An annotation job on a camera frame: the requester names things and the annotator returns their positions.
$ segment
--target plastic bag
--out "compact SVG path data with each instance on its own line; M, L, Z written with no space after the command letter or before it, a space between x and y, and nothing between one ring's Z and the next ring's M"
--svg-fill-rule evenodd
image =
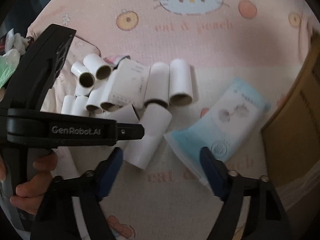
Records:
M0 56L0 88L9 80L17 69L20 61L20 53L16 49Z
M270 104L248 83L235 78L214 106L193 126L164 135L177 157L203 185L208 181L200 164L202 147L227 161L248 136Z

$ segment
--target blue package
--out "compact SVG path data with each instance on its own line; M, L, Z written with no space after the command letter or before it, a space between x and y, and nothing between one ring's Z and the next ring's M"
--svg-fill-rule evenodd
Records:
M185 130L169 132L164 137L177 157L203 185L207 185L200 164L201 148L208 147L216 159L227 161L269 109L270 103L253 87L235 78L198 122Z

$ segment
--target paper tube opening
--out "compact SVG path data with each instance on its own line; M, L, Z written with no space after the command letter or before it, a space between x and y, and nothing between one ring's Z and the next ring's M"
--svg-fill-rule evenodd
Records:
M148 100L144 103L144 106L147 107L149 104L152 104L152 103L155 103L155 104L158 104L164 108L168 108L169 105L164 102L164 101L161 101L161 100L157 100L157 99L151 99L151 100Z
M101 66L96 73L96 78L98 80L106 79L111 74L111 67L108 65Z
M187 94L178 94L170 98L170 104L174 106L187 106L192 103L192 97Z
M114 112L114 111L117 111L119 110L119 107L118 106L115 106L111 103L102 103L101 104L101 108L105 111L109 111L109 112Z
M138 112L137 112L136 108L133 105L132 105L132 109L133 109L134 113L136 114L138 120L140 121L140 117L138 115Z
M94 85L94 76L91 73L82 73L79 76L79 84L84 88L90 88Z
M94 114L102 114L103 113L103 110L97 106L87 105L86 108L90 113L94 113Z

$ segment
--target toilet paper roll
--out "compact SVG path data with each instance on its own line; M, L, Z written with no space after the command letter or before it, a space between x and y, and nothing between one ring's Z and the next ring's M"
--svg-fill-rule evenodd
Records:
M68 147L63 146L52 150L58 157L55 172L51 172L53 176L62 176L64 179L73 179L80 176Z
M139 124L145 129L142 140L132 140L124 150L124 160L145 170L167 130L172 115L158 104L149 104Z
M169 106L170 67L166 63L155 63L150 70L144 105L157 103L164 108Z
M76 61L72 65L71 72L78 77L81 86L84 88L93 88L95 78L80 61Z
M170 63L169 101L174 106L186 106L193 101L191 70L184 59Z
M106 82L97 81L90 93L87 105L85 108L93 114L102 114L103 110L100 107L101 95L103 93Z
M75 96L65 96L62 104L61 114L71 115L75 102L76 102Z
M89 117L90 113L85 107L87 105L87 102L88 102L88 97L85 97L85 96L77 97L72 109L72 115Z
M112 98L112 103L115 105L133 104L136 109L142 109L149 74L149 66L141 65L127 58L123 59L118 66L116 80L109 99Z
M92 87L84 87L83 85L80 84L80 80L77 81L77 85L76 85L76 92L75 92L75 96L76 97L80 97L80 96L88 96L90 95L90 92L92 91L94 86Z
M112 89L112 86L115 82L116 75L117 75L117 69L112 71L108 81L106 82L106 85L104 87L103 93L101 95L101 102L100 102L100 107L109 112L114 112L119 109L118 106L114 105L112 102L112 98L110 98L110 92Z
M108 78L112 71L112 67L97 54L87 55L83 60L83 64L97 80L104 80Z
M136 112L136 109L131 104L120 108L118 111L112 113L104 112L103 114L97 114L95 117L116 120L118 123L133 124L137 124L140 120L139 115ZM122 150L124 150L127 147L128 143L129 141L118 141L115 147L119 147Z

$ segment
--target screw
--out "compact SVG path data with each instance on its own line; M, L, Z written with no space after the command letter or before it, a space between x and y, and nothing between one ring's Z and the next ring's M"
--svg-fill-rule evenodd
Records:
M228 174L231 176L231 177L237 177L239 175L239 173L237 171L234 171L234 170L231 170L228 172Z
M263 182L269 182L269 178L267 176L261 176L260 179L263 181Z
M94 176L94 171L86 171L86 172L84 173L84 176L86 176L86 177L92 177L92 176Z

